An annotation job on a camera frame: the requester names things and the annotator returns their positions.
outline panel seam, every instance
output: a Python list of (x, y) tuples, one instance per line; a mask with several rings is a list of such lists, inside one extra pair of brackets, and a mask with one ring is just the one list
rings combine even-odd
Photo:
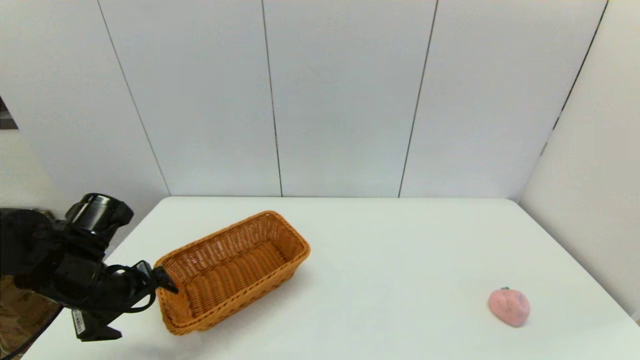
[(436, 14), (438, 13), (438, 2), (440, 0), (436, 0), (436, 5), (433, 8), (433, 19), (431, 21), (431, 29), (429, 30), (429, 42), (427, 43), (427, 52), (424, 55), (424, 65), (422, 66), (422, 77), (420, 78), (420, 87), (418, 88), (418, 98), (415, 101), (415, 109), (413, 111), (413, 121), (411, 123), (411, 132), (409, 133), (409, 143), (406, 147), (406, 156), (404, 157), (404, 167), (402, 169), (402, 177), (400, 178), (400, 189), (398, 189), (398, 197), (400, 198), (400, 194), (402, 194), (402, 185), (404, 183), (404, 173), (406, 172), (406, 164), (409, 159), (409, 150), (411, 149), (411, 140), (413, 138), (413, 128), (415, 127), (415, 117), (418, 114), (418, 105), (420, 104), (420, 93), (422, 93), (422, 83), (424, 82), (424, 73), (427, 69), (427, 59), (429, 58), (429, 50), (431, 49), (431, 39), (433, 39), (433, 28), (436, 24)]
[(149, 143), (149, 147), (151, 148), (151, 153), (156, 160), (156, 165), (158, 166), (158, 170), (160, 171), (160, 176), (164, 182), (164, 187), (166, 188), (166, 192), (169, 196), (171, 196), (171, 190), (169, 190), (169, 185), (166, 182), (166, 178), (164, 177), (164, 173), (162, 171), (162, 167), (160, 166), (160, 161), (158, 161), (158, 157), (156, 155), (156, 151), (154, 150), (154, 146), (151, 144), (151, 139), (149, 138), (149, 134), (147, 133), (147, 129), (145, 127), (145, 123), (142, 121), (142, 117), (140, 116), (140, 111), (138, 110), (138, 105), (136, 104), (136, 100), (133, 97), (133, 93), (131, 92), (131, 87), (129, 86), (129, 82), (127, 81), (127, 76), (124, 74), (124, 69), (122, 68), (122, 63), (120, 63), (120, 57), (118, 56), (118, 51), (116, 51), (116, 47), (113, 44), (113, 39), (111, 38), (111, 32), (109, 30), (109, 26), (107, 25), (107, 20), (104, 18), (104, 12), (102, 11), (102, 6), (100, 5), (100, 0), (96, 0), (98, 3), (98, 8), (100, 9), (100, 14), (102, 15), (102, 21), (104, 22), (104, 27), (107, 29), (107, 35), (109, 36), (109, 41), (111, 42), (111, 47), (113, 48), (113, 53), (116, 56), (116, 60), (118, 61), (118, 66), (120, 67), (120, 72), (122, 73), (122, 78), (124, 79), (125, 85), (127, 85), (127, 90), (129, 91), (129, 97), (131, 97), (131, 101), (133, 102), (133, 107), (136, 109), (136, 114), (138, 115), (138, 120), (140, 121), (140, 125), (142, 126), (142, 131), (145, 133), (145, 137), (147, 138), (147, 142)]
[(564, 107), (566, 103), (569, 101), (569, 97), (571, 97), (571, 93), (573, 92), (573, 88), (575, 87), (576, 82), (578, 82), (578, 77), (580, 77), (580, 72), (582, 72), (582, 67), (584, 66), (585, 61), (587, 61), (587, 56), (589, 56), (589, 51), (591, 50), (591, 46), (593, 45), (593, 41), (598, 34), (598, 29), (600, 29), (600, 24), (602, 23), (602, 19), (604, 18), (604, 13), (607, 11), (607, 6), (609, 5), (609, 0), (604, 4), (604, 8), (602, 9), (602, 14), (600, 15), (600, 20), (598, 20), (598, 25), (596, 26), (595, 31), (593, 32), (593, 36), (591, 37), (591, 42), (589, 43), (589, 47), (587, 47), (587, 52), (584, 54), (584, 58), (582, 59), (582, 63), (580, 64), (580, 68), (578, 69), (578, 73), (575, 75), (575, 79), (573, 79), (573, 84), (569, 89), (569, 94), (566, 95), (566, 99), (564, 100), (564, 104), (562, 105), (562, 109), (560, 109), (560, 114), (558, 114), (558, 118), (554, 123), (554, 126), (551, 128), (551, 132), (556, 129), (558, 125), (558, 121), (560, 121), (560, 116), (562, 116), (562, 112), (564, 111)]
[(273, 116), (273, 136), (276, 142), (276, 159), (278, 161), (278, 179), (280, 180), (280, 196), (284, 197), (282, 191), (282, 172), (280, 171), (280, 151), (278, 149), (278, 129), (276, 127), (276, 109), (273, 105), (273, 84), (271, 80), (271, 62), (269, 60), (269, 41), (267, 40), (267, 19), (264, 14), (264, 0), (260, 0), (262, 5), (262, 25), (264, 26), (264, 45), (267, 50), (267, 70), (269, 72), (269, 91), (271, 92), (271, 115)]

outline label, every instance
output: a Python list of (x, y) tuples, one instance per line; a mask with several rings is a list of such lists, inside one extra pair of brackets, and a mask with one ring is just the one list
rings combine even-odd
[(82, 317), (82, 311), (71, 310), (71, 316), (74, 318), (74, 325), (76, 326), (76, 335), (80, 335), (86, 330), (84, 326), (84, 318)]

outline basket rim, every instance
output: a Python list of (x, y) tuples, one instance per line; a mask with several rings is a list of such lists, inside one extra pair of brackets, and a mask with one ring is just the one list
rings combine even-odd
[(182, 254), (183, 252), (198, 246), (199, 244), (202, 244), (204, 242), (210, 241), (212, 238), (218, 237), (220, 235), (223, 235), (231, 230), (233, 230), (236, 227), (242, 226), (248, 222), (251, 221), (255, 221), (256, 219), (260, 218), (260, 217), (264, 217), (266, 215), (272, 215), (276, 218), (277, 221), (281, 222), (284, 226), (286, 226), (286, 228), (288, 230), (290, 230), (290, 232), (292, 232), (293, 234), (293, 238), (295, 240), (297, 240), (297, 242), (302, 246), (302, 252), (300, 254), (298, 254), (295, 258), (289, 260), (288, 262), (284, 263), (283, 265), (279, 266), (277, 269), (273, 270), (272, 272), (270, 272), (268, 275), (261, 277), (258, 281), (254, 282), (253, 284), (247, 286), (246, 288), (244, 288), (243, 290), (237, 292), (235, 295), (227, 298), (223, 303), (217, 305), (216, 307), (198, 315), (197, 317), (194, 317), (194, 319), (186, 321), (186, 322), (177, 322), (175, 321), (175, 319), (170, 316), (167, 311), (166, 311), (166, 307), (167, 304), (166, 302), (168, 301), (167, 299), (167, 294), (168, 291), (164, 290), (164, 289), (157, 289), (157, 297), (158, 297), (158, 301), (160, 304), (160, 309), (162, 311), (163, 317), (168, 320), (168, 322), (170, 323), (170, 325), (175, 328), (175, 329), (185, 329), (185, 328), (190, 328), (194, 325), (199, 324), (200, 322), (202, 322), (203, 320), (205, 320), (206, 318), (214, 315), (215, 313), (217, 313), (218, 311), (222, 310), (225, 306), (229, 305), (229, 303), (236, 301), (239, 297), (242, 297), (243, 295), (245, 295), (246, 293), (248, 293), (249, 291), (252, 291), (253, 289), (255, 289), (256, 287), (260, 286), (262, 283), (266, 282), (267, 280), (269, 280), (270, 278), (274, 277), (275, 275), (279, 274), (280, 272), (283, 272), (285, 270), (287, 270), (288, 268), (292, 267), (292, 266), (298, 266), (302, 261), (304, 261), (310, 254), (311, 248), (309, 246), (309, 244), (307, 243), (307, 241), (302, 237), (302, 235), (295, 230), (295, 228), (288, 222), (286, 221), (286, 219), (279, 213), (277, 213), (276, 211), (273, 210), (266, 210), (266, 211), (261, 211), (260, 213), (257, 213), (255, 215), (252, 215), (244, 220), (241, 220), (237, 223), (231, 224), (223, 229), (220, 229), (218, 231), (216, 231), (215, 233), (209, 234), (207, 236), (204, 236), (203, 238), (200, 238), (199, 240), (196, 241), (192, 241), (191, 243), (177, 248), (169, 253), (167, 253), (166, 255), (164, 255), (163, 257), (161, 257), (160, 259), (158, 259), (154, 265), (154, 267), (157, 266), (162, 266), (163, 263), (167, 260), (169, 260), (170, 258), (178, 255), (178, 254)]

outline black cable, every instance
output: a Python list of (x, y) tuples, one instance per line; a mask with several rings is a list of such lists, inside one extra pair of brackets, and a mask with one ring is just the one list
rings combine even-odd
[(105, 307), (105, 306), (99, 306), (99, 305), (93, 305), (93, 304), (83, 304), (83, 303), (78, 303), (78, 302), (74, 302), (71, 299), (66, 299), (64, 297), (57, 297), (57, 298), (53, 298), (50, 297), (53, 301), (59, 302), (61, 304), (66, 305), (67, 307), (71, 307), (74, 309), (78, 309), (78, 310), (85, 310), (85, 311), (111, 311), (114, 313), (127, 313), (127, 314), (133, 314), (133, 313), (140, 313), (148, 308), (151, 307), (151, 305), (153, 305), (153, 303), (156, 301), (156, 287), (150, 282), (149, 277), (147, 277), (147, 275), (145, 273), (143, 273), (142, 271), (136, 269), (136, 268), (132, 268), (130, 266), (123, 266), (123, 265), (111, 265), (109, 267), (107, 267), (106, 269), (110, 274), (123, 270), (124, 272), (132, 272), (136, 277), (138, 277), (138, 280), (142, 283), (142, 284), (146, 284), (147, 285), (147, 289), (149, 291), (149, 302), (147, 302), (146, 305), (144, 306), (140, 306), (140, 307)]
[(31, 337), (29, 339), (27, 339), (27, 341), (23, 342), (22, 345), (20, 345), (17, 349), (15, 349), (14, 351), (12, 351), (11, 353), (9, 353), (9, 355), (3, 357), (0, 360), (10, 360), (13, 359), (16, 355), (18, 355), (19, 353), (21, 353), (26, 347), (30, 346), (31, 344), (33, 344), (34, 341), (36, 341), (40, 335), (42, 335), (42, 333), (47, 330), (47, 328), (49, 327), (49, 325), (51, 325), (51, 323), (53, 323), (53, 320), (55, 320), (58, 315), (60, 315), (60, 311), (62, 311), (64, 307), (60, 306), (55, 313), (53, 313), (51, 315), (51, 317), (49, 317), (49, 319), (47, 320), (47, 322), (38, 330), (35, 332), (34, 335), (31, 335)]

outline wicker basket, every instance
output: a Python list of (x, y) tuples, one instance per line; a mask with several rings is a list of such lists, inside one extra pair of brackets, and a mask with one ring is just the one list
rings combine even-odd
[(157, 290), (167, 329), (205, 331), (290, 279), (309, 255), (307, 242), (265, 211), (163, 256), (179, 293)]

